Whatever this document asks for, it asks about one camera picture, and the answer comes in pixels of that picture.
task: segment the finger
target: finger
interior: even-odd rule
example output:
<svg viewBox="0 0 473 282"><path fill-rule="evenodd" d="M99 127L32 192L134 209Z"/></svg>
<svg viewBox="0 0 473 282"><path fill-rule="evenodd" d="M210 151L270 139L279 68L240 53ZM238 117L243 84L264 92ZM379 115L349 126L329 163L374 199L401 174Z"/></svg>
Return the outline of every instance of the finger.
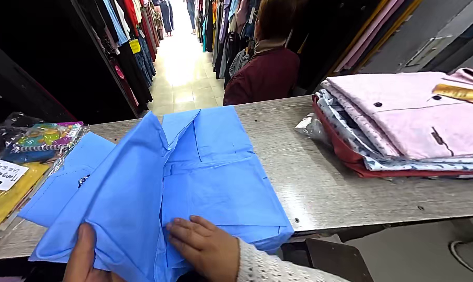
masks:
<svg viewBox="0 0 473 282"><path fill-rule="evenodd" d="M78 240L71 252L63 282L85 281L93 269L95 258L95 231L88 223L80 224Z"/></svg>
<svg viewBox="0 0 473 282"><path fill-rule="evenodd" d="M181 253L183 258L187 259L192 266L197 268L200 262L200 251L177 239L174 236L169 236L169 242Z"/></svg>
<svg viewBox="0 0 473 282"><path fill-rule="evenodd" d="M118 276L118 274L111 272L111 282L126 282L126 281L120 276Z"/></svg>
<svg viewBox="0 0 473 282"><path fill-rule="evenodd" d="M195 222L191 222L189 220L185 220L185 219L182 219L182 218L175 218L174 219L174 224L181 225L184 228L193 229L196 233L198 233L198 234L200 234L204 237L208 237L212 233L212 232L210 232L210 230L208 230L207 228L201 226L200 224L195 223Z"/></svg>
<svg viewBox="0 0 473 282"><path fill-rule="evenodd" d="M204 241L206 238L196 233L193 229L182 227L178 224L172 224L168 230L172 236L195 249L201 250L205 245Z"/></svg>
<svg viewBox="0 0 473 282"><path fill-rule="evenodd" d="M217 229L217 226L215 226L212 222L206 220L202 216L192 215L192 216L189 217L189 219L192 222L198 223L198 224L200 224L201 226L207 228L210 231L215 231Z"/></svg>
<svg viewBox="0 0 473 282"><path fill-rule="evenodd" d="M90 270L85 282L110 281L111 272L103 271L101 269L93 268Z"/></svg>

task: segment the hand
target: hand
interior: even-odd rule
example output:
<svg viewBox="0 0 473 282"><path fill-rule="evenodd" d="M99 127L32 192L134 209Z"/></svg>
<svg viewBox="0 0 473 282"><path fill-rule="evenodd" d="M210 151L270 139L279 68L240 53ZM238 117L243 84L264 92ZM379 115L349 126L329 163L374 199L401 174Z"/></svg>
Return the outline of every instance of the hand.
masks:
<svg viewBox="0 0 473 282"><path fill-rule="evenodd" d="M62 282L125 282L113 272L94 268L94 249L95 231L90 224L82 223Z"/></svg>
<svg viewBox="0 0 473 282"><path fill-rule="evenodd" d="M190 220L176 218L167 224L170 243L205 278L235 282L240 265L238 239L200 216L192 215Z"/></svg>

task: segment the gray countertop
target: gray countertop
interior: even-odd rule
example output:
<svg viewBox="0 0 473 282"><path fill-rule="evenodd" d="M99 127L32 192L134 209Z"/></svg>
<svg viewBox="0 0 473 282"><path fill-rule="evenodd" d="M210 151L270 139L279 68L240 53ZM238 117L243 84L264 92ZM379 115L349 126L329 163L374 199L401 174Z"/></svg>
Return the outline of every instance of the gray countertop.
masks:
<svg viewBox="0 0 473 282"><path fill-rule="evenodd" d="M473 216L473 180L362 179L298 134L294 127L312 112L310 96L235 109L296 232ZM118 143L138 121L90 129ZM0 258L30 255L44 231L22 222L4 240Z"/></svg>

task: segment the tiled floor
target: tiled floor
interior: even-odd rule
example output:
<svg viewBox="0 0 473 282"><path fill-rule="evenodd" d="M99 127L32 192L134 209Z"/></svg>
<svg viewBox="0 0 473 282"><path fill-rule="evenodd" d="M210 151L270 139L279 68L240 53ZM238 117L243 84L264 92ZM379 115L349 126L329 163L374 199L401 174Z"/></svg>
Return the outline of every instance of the tiled floor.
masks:
<svg viewBox="0 0 473 282"><path fill-rule="evenodd" d="M215 79L212 53L203 53L191 24L186 3L172 0L175 30L160 41L156 76L148 108L156 115L222 106L224 79Z"/></svg>

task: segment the price tag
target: price tag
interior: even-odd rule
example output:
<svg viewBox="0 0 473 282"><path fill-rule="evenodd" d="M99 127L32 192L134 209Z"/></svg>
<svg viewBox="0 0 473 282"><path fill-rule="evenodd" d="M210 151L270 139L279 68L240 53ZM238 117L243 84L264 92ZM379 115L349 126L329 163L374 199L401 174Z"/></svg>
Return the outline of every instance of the price tag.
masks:
<svg viewBox="0 0 473 282"><path fill-rule="evenodd" d="M249 17L249 23L254 21L254 14L256 13L256 7L252 7L251 16Z"/></svg>
<svg viewBox="0 0 473 282"><path fill-rule="evenodd" d="M139 45L139 40L134 39L130 41L130 48L132 49L132 53L136 54L141 51L141 46Z"/></svg>
<svg viewBox="0 0 473 282"><path fill-rule="evenodd" d="M29 168L0 160L0 190L8 191L27 170Z"/></svg>

